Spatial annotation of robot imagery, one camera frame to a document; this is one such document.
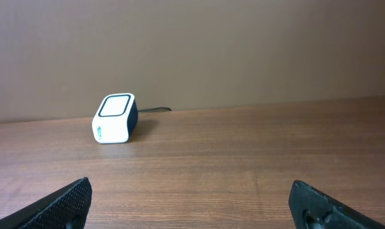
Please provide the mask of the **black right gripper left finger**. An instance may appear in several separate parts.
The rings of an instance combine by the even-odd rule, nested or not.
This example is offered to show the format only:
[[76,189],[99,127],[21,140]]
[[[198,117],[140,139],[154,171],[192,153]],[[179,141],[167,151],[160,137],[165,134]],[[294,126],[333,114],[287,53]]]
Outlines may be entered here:
[[87,177],[0,219],[0,229],[84,229],[92,202]]

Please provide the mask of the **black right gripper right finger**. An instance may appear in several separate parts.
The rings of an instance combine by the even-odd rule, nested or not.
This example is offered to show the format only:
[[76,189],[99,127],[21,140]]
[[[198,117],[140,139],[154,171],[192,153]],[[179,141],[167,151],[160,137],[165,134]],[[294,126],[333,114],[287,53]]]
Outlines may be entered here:
[[295,180],[288,200],[296,229],[385,229],[385,225]]

